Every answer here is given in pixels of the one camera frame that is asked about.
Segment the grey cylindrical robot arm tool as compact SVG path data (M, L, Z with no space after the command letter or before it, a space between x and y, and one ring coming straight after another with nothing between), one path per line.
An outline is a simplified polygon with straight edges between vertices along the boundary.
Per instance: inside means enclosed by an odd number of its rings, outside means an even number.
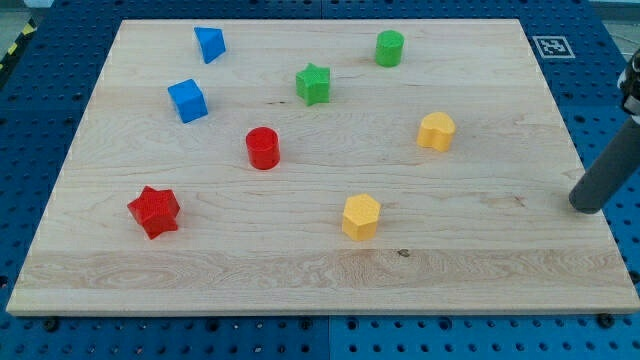
M621 108L628 119L569 193L572 207L594 214L639 168L639 50L618 79Z

